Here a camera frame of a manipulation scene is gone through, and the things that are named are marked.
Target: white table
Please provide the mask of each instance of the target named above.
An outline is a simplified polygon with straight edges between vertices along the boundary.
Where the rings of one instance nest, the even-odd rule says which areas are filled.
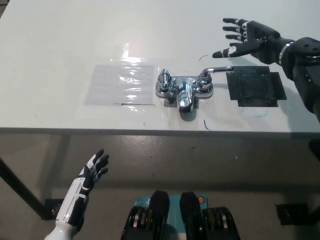
[[[0,128],[3,131],[90,130],[111,134],[195,135],[217,132],[320,133],[292,81],[280,72],[287,100],[279,107],[238,107],[226,75],[214,75],[214,94],[181,117],[154,105],[87,105],[95,66],[108,65],[129,44],[140,58],[172,75],[198,75],[207,67],[263,65],[251,56],[213,59],[228,47],[222,18],[255,20],[297,40],[320,39],[319,1],[302,0],[55,0],[12,1],[0,21]]]

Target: clear plastic sheet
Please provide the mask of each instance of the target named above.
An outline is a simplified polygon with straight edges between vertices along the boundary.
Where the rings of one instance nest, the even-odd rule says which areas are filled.
[[[85,104],[153,104],[154,66],[130,57],[129,46],[115,48],[117,54],[108,64],[95,66]]]

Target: chrome faucet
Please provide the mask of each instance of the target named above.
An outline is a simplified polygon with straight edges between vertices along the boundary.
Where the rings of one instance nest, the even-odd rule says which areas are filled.
[[[211,74],[231,72],[233,66],[205,68],[199,76],[171,76],[163,69],[155,84],[155,93],[161,98],[174,99],[180,112],[190,112],[194,99],[207,99],[214,93]]]

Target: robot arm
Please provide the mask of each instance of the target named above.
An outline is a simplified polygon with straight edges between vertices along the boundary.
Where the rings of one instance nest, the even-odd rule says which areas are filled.
[[[286,77],[298,90],[305,107],[314,113],[320,122],[320,41],[303,37],[297,41],[281,37],[276,30],[244,19],[224,18],[227,39],[242,43],[230,43],[230,47],[215,52],[213,58],[234,58],[251,54],[264,64],[277,63]]]
[[[69,188],[59,213],[54,230],[45,240],[72,240],[84,223],[84,214],[89,201],[89,193],[99,178],[108,171],[109,155],[101,149],[86,163]]]

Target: white robotic hand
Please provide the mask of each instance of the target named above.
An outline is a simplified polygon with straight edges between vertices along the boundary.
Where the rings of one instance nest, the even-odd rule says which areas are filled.
[[[56,217],[54,230],[44,240],[72,240],[84,224],[89,193],[99,178],[108,171],[109,155],[101,149],[86,163],[67,192]]]

